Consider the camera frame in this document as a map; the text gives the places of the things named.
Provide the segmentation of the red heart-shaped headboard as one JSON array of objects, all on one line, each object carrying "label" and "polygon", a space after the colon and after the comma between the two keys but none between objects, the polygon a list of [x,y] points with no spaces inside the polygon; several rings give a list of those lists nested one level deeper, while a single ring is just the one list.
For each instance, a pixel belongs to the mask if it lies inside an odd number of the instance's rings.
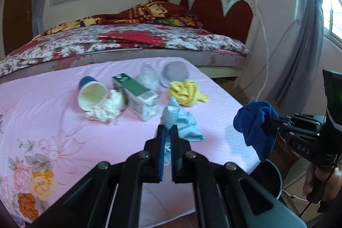
[{"label": "red heart-shaped headboard", "polygon": [[181,0],[180,6],[198,16],[203,29],[252,45],[259,20],[252,0]]}]

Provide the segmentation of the white crumpled tissue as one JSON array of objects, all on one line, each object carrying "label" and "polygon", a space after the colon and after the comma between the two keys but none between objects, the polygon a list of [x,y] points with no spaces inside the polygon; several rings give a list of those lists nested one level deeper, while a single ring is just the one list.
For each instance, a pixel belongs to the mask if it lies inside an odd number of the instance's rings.
[{"label": "white crumpled tissue", "polygon": [[86,118],[102,123],[115,122],[125,108],[124,95],[116,90],[110,90],[110,96],[98,106],[85,113]]}]

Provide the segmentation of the green white milk carton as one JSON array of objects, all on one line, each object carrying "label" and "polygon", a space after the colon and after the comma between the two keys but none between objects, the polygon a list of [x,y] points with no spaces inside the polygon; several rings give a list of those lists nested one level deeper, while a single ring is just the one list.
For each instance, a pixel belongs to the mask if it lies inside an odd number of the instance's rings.
[{"label": "green white milk carton", "polygon": [[141,121],[146,122],[158,113],[158,94],[127,74],[112,78],[114,89],[124,96],[124,103]]}]

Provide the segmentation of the yellow crumpled cloth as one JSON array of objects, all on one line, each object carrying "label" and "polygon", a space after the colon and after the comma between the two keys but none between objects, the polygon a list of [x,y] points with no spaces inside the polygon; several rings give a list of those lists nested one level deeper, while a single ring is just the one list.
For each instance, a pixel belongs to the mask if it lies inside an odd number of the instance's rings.
[{"label": "yellow crumpled cloth", "polygon": [[174,98],[181,106],[193,106],[197,102],[207,102],[207,94],[200,92],[198,84],[192,80],[171,82],[168,88],[168,99]]}]

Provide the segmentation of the blue cloth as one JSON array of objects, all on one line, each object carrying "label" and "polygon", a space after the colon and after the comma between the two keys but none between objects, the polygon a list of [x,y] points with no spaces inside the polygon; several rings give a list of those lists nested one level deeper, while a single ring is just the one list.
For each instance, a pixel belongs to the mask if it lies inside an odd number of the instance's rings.
[{"label": "blue cloth", "polygon": [[268,119],[279,119],[273,106],[267,101],[252,101],[240,108],[233,120],[234,129],[243,134],[245,144],[256,151],[261,162],[269,157],[277,136],[261,127]]}]

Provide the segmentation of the light blue plastic bag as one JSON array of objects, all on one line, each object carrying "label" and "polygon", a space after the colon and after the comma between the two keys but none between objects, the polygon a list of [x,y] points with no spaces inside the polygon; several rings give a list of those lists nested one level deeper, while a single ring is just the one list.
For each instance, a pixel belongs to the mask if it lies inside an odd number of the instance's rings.
[{"label": "light blue plastic bag", "polygon": [[166,128],[164,166],[171,163],[171,143],[168,133],[172,126],[177,126],[179,138],[189,142],[201,142],[205,139],[205,135],[200,131],[194,116],[182,108],[174,97],[171,97],[165,106],[160,124]]}]

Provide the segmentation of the bright right window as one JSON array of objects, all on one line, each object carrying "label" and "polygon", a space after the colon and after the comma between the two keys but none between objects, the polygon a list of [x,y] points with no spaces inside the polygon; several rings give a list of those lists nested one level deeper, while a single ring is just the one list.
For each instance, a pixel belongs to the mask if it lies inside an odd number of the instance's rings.
[{"label": "bright right window", "polygon": [[327,34],[341,45],[341,3],[339,0],[323,0],[323,25]]}]

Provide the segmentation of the blue paper cup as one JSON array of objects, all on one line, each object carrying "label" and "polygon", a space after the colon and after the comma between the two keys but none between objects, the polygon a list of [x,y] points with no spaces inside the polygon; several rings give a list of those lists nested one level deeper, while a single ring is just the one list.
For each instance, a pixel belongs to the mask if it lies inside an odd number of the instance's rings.
[{"label": "blue paper cup", "polygon": [[109,89],[91,76],[83,77],[78,86],[78,105],[84,111],[99,106],[109,96]]}]

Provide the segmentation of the black round trash bin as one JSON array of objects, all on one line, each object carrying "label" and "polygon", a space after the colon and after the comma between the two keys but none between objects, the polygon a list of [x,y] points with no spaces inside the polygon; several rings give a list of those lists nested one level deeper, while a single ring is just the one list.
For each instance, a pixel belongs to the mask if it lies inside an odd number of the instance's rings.
[{"label": "black round trash bin", "polygon": [[260,163],[250,176],[277,200],[281,197],[283,179],[278,167],[270,160]]}]

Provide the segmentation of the clear crumpled plastic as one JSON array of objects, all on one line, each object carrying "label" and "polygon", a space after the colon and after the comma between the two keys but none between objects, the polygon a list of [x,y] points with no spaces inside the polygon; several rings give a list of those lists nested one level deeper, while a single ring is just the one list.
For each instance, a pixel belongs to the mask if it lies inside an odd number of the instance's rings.
[{"label": "clear crumpled plastic", "polygon": [[159,94],[161,87],[159,75],[150,64],[143,63],[135,79],[146,88]]}]

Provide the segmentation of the bed with floral sheet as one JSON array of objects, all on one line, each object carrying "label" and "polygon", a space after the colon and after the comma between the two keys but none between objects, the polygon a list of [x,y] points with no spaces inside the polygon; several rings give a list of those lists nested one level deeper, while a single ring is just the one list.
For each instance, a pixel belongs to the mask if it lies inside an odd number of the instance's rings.
[{"label": "bed with floral sheet", "polygon": [[60,69],[143,57],[181,57],[196,66],[243,67],[237,39],[158,24],[91,25],[35,38],[1,60],[1,83]]}]

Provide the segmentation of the red yellow blanket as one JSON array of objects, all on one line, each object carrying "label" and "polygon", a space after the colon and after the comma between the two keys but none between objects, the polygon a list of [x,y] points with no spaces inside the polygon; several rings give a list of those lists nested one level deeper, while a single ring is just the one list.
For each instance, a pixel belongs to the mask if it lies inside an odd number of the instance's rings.
[{"label": "red yellow blanket", "polygon": [[186,8],[168,0],[149,0],[116,14],[99,14],[56,25],[34,37],[82,28],[91,25],[161,24],[176,27],[202,28],[198,17]]}]

